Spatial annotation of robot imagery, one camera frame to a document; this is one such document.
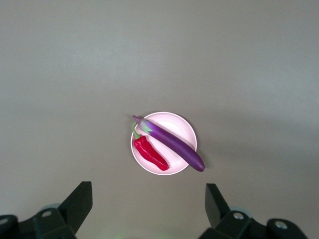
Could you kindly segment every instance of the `white tabletop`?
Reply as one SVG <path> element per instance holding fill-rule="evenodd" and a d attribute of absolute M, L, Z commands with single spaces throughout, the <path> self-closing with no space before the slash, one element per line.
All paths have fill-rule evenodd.
<path fill-rule="evenodd" d="M 0 215 L 81 181 L 79 239 L 196 239 L 206 183 L 265 224 L 319 236 L 319 2 L 1 1 Z M 131 115 L 193 126 L 206 169 L 135 161 Z"/>

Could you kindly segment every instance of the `pink plate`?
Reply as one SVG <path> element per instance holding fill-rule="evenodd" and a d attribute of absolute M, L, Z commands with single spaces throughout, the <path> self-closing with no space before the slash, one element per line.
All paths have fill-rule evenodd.
<path fill-rule="evenodd" d="M 186 142 L 194 150 L 197 149 L 197 140 L 196 140 L 195 132 L 193 128 L 190 126 L 190 124 L 182 117 L 169 112 L 157 112 L 157 113 L 153 113 L 146 116 L 145 119 L 148 119 L 152 121 L 153 123 L 157 124 L 158 126 L 164 128 L 165 130 L 171 132 L 172 134 L 174 134 L 175 136 L 177 136 L 178 138 Z M 177 155 L 170 148 L 166 147 L 157 139 L 141 131 L 138 126 L 136 126 L 135 129 L 138 134 L 147 136 L 147 139 L 151 143 L 153 148 L 159 154 L 161 154 L 163 158 L 169 164 L 169 169 L 166 171 L 162 171 L 156 165 L 145 160 L 134 147 L 134 144 L 133 144 L 134 135 L 132 133 L 132 136 L 131 136 L 132 153 L 134 158 L 136 159 L 136 161 L 139 163 L 139 165 L 142 168 L 144 168 L 148 172 L 151 172 L 157 175 L 172 175 L 184 170 L 188 166 L 188 163 L 186 163 L 185 160 L 183 160 L 179 155 Z"/>

